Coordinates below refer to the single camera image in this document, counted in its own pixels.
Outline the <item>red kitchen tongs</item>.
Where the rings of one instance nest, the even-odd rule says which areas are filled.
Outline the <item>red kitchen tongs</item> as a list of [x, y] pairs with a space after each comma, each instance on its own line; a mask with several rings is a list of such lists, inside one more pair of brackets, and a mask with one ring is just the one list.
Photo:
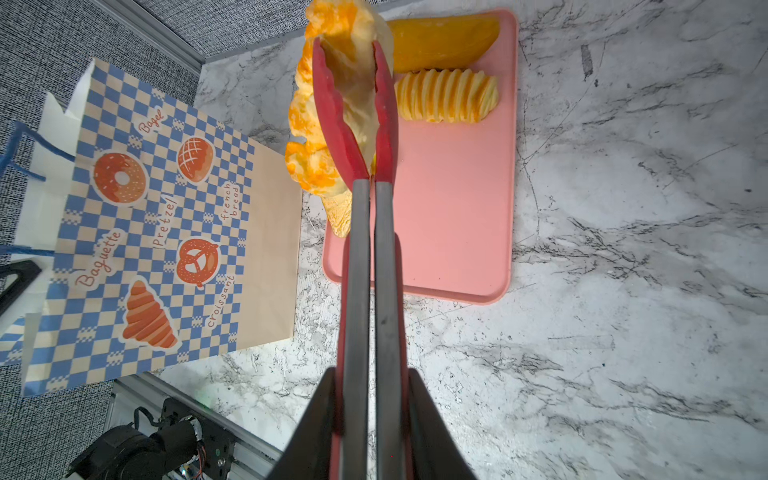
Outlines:
[[344, 102], [320, 39], [313, 43], [313, 88], [319, 123], [343, 181], [351, 189], [345, 240], [341, 323], [335, 374], [330, 476], [367, 474], [369, 368], [376, 368], [376, 469], [381, 479], [414, 476], [409, 434], [402, 260], [394, 229], [399, 154], [395, 82], [383, 47], [373, 42], [378, 128], [375, 168], [368, 169], [344, 119]]

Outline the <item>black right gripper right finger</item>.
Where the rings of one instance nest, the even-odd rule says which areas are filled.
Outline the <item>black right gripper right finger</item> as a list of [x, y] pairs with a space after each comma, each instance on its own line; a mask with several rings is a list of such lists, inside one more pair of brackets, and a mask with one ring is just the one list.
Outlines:
[[414, 478], [475, 480], [416, 369], [408, 370], [408, 383]]

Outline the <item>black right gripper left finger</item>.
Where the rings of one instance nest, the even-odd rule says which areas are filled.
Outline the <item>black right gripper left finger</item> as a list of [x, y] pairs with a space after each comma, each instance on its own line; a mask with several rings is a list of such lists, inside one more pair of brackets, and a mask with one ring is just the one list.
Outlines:
[[330, 478], [335, 374], [334, 367], [324, 372], [286, 449], [267, 476], [268, 480]]

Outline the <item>ridged golden bread roll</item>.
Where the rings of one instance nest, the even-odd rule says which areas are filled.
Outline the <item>ridged golden bread roll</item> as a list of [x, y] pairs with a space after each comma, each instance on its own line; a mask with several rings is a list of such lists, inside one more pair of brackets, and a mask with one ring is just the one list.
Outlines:
[[411, 72], [395, 93], [401, 118], [429, 123], [479, 123], [500, 101], [497, 78], [471, 69]]

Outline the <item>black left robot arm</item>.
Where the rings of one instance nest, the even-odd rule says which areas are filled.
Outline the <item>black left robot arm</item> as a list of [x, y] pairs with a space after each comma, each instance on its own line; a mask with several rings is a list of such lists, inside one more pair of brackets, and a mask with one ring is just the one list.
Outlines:
[[154, 416], [144, 405], [109, 428], [67, 466], [65, 479], [226, 479], [235, 432], [200, 406], [166, 397]]

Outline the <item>triangular tan bread slice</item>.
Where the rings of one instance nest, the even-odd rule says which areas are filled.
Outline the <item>triangular tan bread slice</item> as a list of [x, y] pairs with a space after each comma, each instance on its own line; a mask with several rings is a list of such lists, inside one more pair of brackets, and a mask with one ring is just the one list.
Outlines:
[[353, 194], [350, 190], [338, 195], [321, 198], [332, 232], [339, 238], [346, 238], [349, 235], [352, 199]]

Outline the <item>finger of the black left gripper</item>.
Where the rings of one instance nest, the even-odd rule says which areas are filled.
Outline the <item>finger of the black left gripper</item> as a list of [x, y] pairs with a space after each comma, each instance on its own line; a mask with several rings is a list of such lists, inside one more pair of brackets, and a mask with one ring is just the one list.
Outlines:
[[10, 309], [41, 272], [42, 269], [33, 260], [16, 261], [1, 267], [1, 279], [11, 278], [10, 283], [1, 291], [1, 315]]

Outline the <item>checkered paper bag blue handles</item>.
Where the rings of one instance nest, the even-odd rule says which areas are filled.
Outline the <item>checkered paper bag blue handles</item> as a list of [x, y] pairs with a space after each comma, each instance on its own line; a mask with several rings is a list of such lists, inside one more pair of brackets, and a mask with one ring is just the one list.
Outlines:
[[6, 251], [35, 278], [1, 317], [24, 396], [292, 336], [302, 195], [276, 152], [99, 59], [31, 136]]

